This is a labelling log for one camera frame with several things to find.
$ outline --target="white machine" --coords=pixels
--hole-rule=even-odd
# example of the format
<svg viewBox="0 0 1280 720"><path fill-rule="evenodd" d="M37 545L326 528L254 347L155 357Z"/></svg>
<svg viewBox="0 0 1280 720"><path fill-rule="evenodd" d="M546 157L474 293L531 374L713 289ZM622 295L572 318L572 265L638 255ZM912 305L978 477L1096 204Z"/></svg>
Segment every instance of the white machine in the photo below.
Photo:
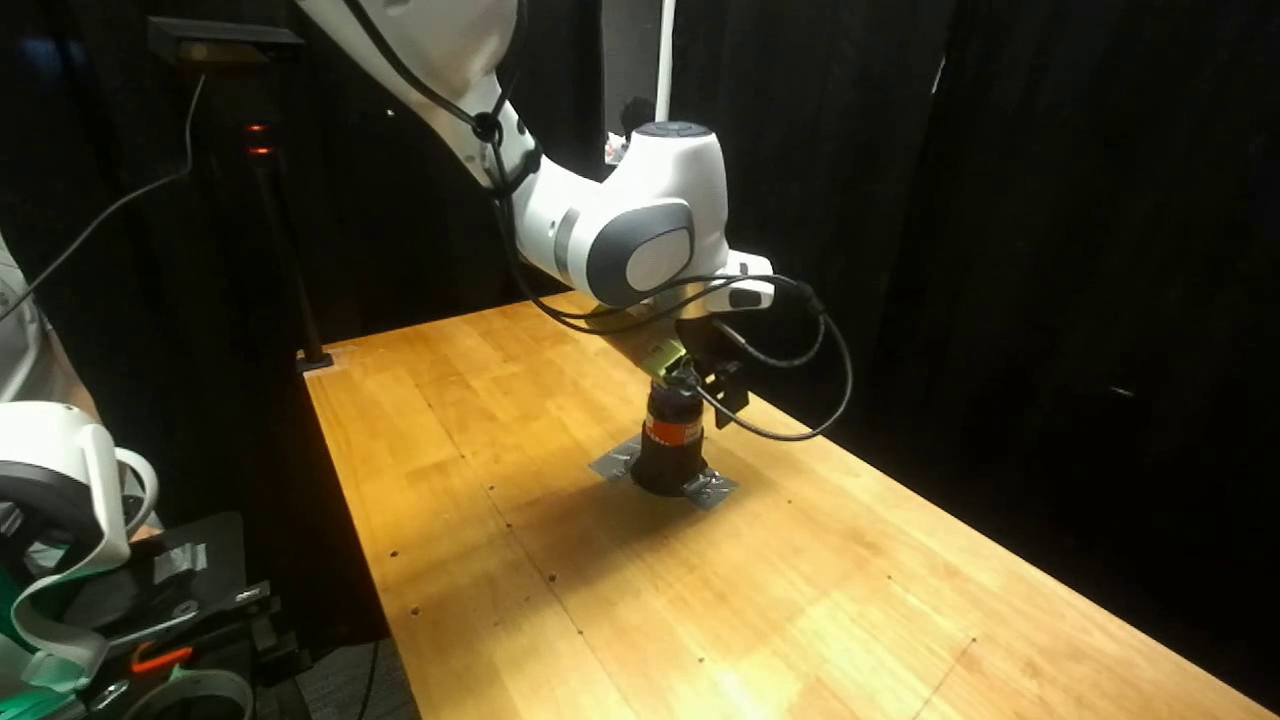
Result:
<svg viewBox="0 0 1280 720"><path fill-rule="evenodd" d="M108 642L61 624L37 602L61 584L121 570L132 532L151 516L155 468L114 449L80 409L61 402L18 402L42 339L37 305L0 242L0 696L22 688L71 694L93 682Z"/></svg>

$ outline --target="equipment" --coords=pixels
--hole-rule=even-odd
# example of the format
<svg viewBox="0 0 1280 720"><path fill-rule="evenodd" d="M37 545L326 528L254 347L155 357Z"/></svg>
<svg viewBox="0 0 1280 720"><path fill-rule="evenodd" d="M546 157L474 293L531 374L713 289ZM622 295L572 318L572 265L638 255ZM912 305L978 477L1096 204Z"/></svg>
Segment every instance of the equipment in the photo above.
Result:
<svg viewBox="0 0 1280 720"><path fill-rule="evenodd" d="M720 142L698 126L643 126L615 171L596 186L539 157L506 104L504 59L521 0L300 0L300 7L472 171L506 196L516 247L539 271L618 308L703 276L696 314L771 305L771 265L729 247Z"/></svg>
<svg viewBox="0 0 1280 720"><path fill-rule="evenodd" d="M596 299L593 314L559 314L535 299L553 322L575 334L615 339L632 359L652 365L673 347L675 322L707 322L747 359L771 369L802 369L825 339L843 357L843 398L816 433L841 422L852 398L852 365L841 327L825 318L816 295L771 271L762 255L735 253L725 242L729 186L715 132L668 122L673 92L673 23L675 0L662 0L660 87L656 122L634 128L609 179L588 179L539 157L531 132L506 104L494 65L521 31L523 0L300 0L300 7L403 110L410 110L472 171L494 194L498 222L523 265L563 282ZM754 352L739 334L720 325L729 314L767 314L776 289L799 289L816 318L816 344L802 357L776 359ZM715 409L720 425L735 422L767 439L806 439L816 433L781 435L739 422L742 392L729 386L729 369L696 359L686 347L673 352L656 375L656 392L686 390ZM668 489L679 477L673 457L643 457L643 489Z"/></svg>
<svg viewBox="0 0 1280 720"><path fill-rule="evenodd" d="M8 581L22 581L15 595L4 595L4 614L15 642L31 648L28 684L65 694L95 677L108 642L46 621L37 605L61 584L121 570L155 495L155 468L114 449L83 413L42 402L0 405L0 565Z"/></svg>

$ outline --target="cable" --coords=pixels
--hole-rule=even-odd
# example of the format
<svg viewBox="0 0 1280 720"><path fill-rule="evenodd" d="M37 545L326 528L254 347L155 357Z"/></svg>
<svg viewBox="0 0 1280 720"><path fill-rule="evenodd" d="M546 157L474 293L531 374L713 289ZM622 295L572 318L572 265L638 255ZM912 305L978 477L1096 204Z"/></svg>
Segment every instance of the cable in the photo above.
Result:
<svg viewBox="0 0 1280 720"><path fill-rule="evenodd" d="M816 322L813 344L799 357L767 357L742 334L729 327L725 322L713 322L713 327L720 335L729 335L739 352L747 352L754 365L767 365L767 369L806 369L816 359L816 352L827 344L827 325L825 322Z"/></svg>
<svg viewBox="0 0 1280 720"><path fill-rule="evenodd" d="M167 171L167 177L155 177L151 186L139 186L139 189L124 194L124 196L112 200L108 209L101 209L101 213L75 234L75 242L0 314L0 322L8 322L15 308L22 308L22 305L37 295L37 289L42 289L46 276L51 276L57 267L65 267L65 265L80 253L80 245L93 242L93 234L95 234L103 222L112 222L121 209L134 204L139 196L151 196L151 194L161 194L163 186L176 186L176 179L187 179L187 177L192 177L192 166L197 166L192 126L197 126L197 110L201 110L201 95L204 95L204 81L208 81L208 77L197 81L192 102L187 102L187 115L185 115L185 166L181 166L176 171Z"/></svg>
<svg viewBox="0 0 1280 720"><path fill-rule="evenodd" d="M369 716L369 705L373 705L373 682L375 682L378 648L383 648L383 646L375 642L375 646L373 646L373 656L369 656L361 720Z"/></svg>
<svg viewBox="0 0 1280 720"><path fill-rule="evenodd" d="M391 41L375 29L375 19L369 18L369 7L361 0L347 0L347 13L354 18L361 31L373 41L375 53L383 53L383 59L397 69L397 77L417 87L421 95L426 95L434 110L442 110L448 115L454 115L459 126L472 126L472 111L464 111L459 104L452 104L442 92L434 92L431 84L422 84L403 55L391 48Z"/></svg>
<svg viewBox="0 0 1280 720"><path fill-rule="evenodd" d="M816 439L816 435L825 435L827 430L835 430L835 425L843 422L848 405L852 405L852 352L848 352L848 339L843 339L843 334L835 327L830 318L825 318L825 325L827 325L827 335L830 335L835 347L841 347L843 392L841 392L835 409L827 413L827 422L818 422L818 425L806 430L806 433L771 433L771 430L759 430L759 425L742 422L735 409L725 409L698 379L693 379L693 390L696 390L729 425L735 425L735 430L742 430L742 433L753 433L753 435L781 439L781 444Z"/></svg>

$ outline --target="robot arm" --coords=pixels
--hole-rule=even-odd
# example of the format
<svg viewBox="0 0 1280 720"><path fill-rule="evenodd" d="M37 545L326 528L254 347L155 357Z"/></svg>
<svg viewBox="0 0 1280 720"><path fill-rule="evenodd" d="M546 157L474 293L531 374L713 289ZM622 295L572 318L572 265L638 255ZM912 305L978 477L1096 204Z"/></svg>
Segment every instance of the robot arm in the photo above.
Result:
<svg viewBox="0 0 1280 720"><path fill-rule="evenodd" d="M18 295L28 282L0 237L0 308L10 308L0 318L0 696L93 682L108 642L42 616L37 595L124 565L161 495L155 468L83 413L93 398Z"/></svg>
<svg viewBox="0 0 1280 720"><path fill-rule="evenodd" d="M720 282L693 314L771 305L771 265L725 242L725 152L707 128L643 126L609 179L583 179L535 152L494 81L521 0L300 0L300 7L417 111L479 189L513 196L516 247L539 271L609 308L675 282Z"/></svg>

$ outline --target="black curtain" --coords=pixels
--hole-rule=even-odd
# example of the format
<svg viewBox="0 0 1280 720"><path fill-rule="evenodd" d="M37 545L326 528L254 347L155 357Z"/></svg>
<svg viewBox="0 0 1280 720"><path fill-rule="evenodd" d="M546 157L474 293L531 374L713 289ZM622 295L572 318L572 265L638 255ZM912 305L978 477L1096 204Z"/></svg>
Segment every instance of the black curtain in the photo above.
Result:
<svg viewBox="0 0 1280 720"><path fill-rule="evenodd" d="M307 48L211 81L197 179L103 227L42 305L167 513L247 508L297 609L361 605L241 132L289 142L322 335L516 299L492 204L289 6L10 6L0 226L28 267L172 159L192 81L143 53L143 13L293 18ZM605 142L593 13L526 6L504 69L572 169ZM729 147L732 245L813 282L852 339L830 435L1271 705L1275 48L1265 0L683 0L675 44L675 115ZM818 422L835 386L762 398ZM341 609L303 624L350 631Z"/></svg>

